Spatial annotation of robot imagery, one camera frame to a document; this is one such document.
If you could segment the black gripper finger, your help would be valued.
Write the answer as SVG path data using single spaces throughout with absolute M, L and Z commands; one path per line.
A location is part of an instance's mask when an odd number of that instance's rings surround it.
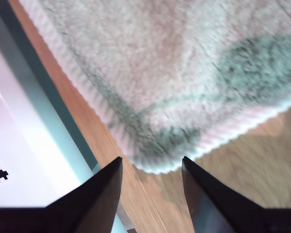
M 188 157 L 182 159 L 182 179 L 195 232 L 276 232 L 266 209 L 227 187 Z
M 73 191 L 44 208 L 37 233 L 109 233 L 122 185 L 122 158 L 117 157 Z

